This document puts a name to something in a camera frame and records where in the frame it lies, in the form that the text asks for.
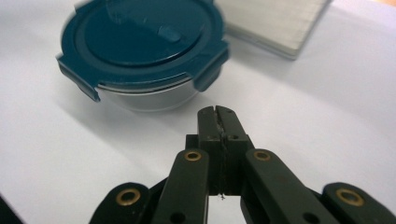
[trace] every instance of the food container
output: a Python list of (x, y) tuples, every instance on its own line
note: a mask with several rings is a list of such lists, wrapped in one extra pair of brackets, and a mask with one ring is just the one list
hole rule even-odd
[(95, 0), (65, 26), (58, 63), (96, 102), (100, 92), (131, 110), (170, 109), (219, 76), (223, 33), (208, 0)]

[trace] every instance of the teal plastic lid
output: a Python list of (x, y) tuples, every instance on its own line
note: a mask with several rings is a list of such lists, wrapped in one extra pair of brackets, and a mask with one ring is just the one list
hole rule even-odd
[(58, 63), (94, 101), (98, 86), (155, 91), (192, 79), (204, 91), (229, 57), (223, 33), (211, 1), (96, 0), (65, 26)]

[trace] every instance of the mounting hole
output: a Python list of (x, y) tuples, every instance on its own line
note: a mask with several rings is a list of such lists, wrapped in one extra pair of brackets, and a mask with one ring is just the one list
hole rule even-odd
[(202, 155), (199, 152), (190, 151), (184, 154), (184, 158), (188, 161), (198, 161), (202, 158)]
[(138, 189), (125, 189), (121, 191), (117, 197), (117, 204), (128, 206), (136, 203), (140, 199), (140, 191)]
[(311, 224), (320, 223), (319, 218), (312, 213), (304, 213), (303, 218), (306, 222), (311, 223)]
[(271, 159), (270, 154), (264, 151), (255, 151), (254, 157), (259, 161), (269, 161)]
[(171, 216), (172, 223), (183, 223), (186, 220), (186, 216), (182, 213), (174, 213)]
[(341, 201), (344, 203), (353, 205), (353, 206), (362, 206), (364, 205), (363, 198), (355, 191), (351, 189), (338, 189), (335, 194)]

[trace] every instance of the white surface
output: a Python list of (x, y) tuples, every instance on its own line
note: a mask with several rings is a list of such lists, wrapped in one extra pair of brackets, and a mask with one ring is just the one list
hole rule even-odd
[[(26, 223), (87, 223), (117, 185), (161, 181), (208, 105), (233, 109), (255, 146), (311, 189), (344, 181), (396, 213), (395, 8), (333, 1), (295, 62), (230, 39), (208, 91), (144, 114), (94, 103), (59, 71), (74, 4), (0, 7), (0, 192)], [(235, 198), (211, 198), (209, 223), (244, 223), (239, 210)]]

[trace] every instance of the container lid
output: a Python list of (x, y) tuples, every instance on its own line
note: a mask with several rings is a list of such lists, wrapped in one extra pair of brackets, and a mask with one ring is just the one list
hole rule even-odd
[(94, 0), (67, 23), (58, 63), (94, 101), (98, 86), (155, 91), (192, 79), (204, 91), (228, 59), (222, 38), (209, 0)]

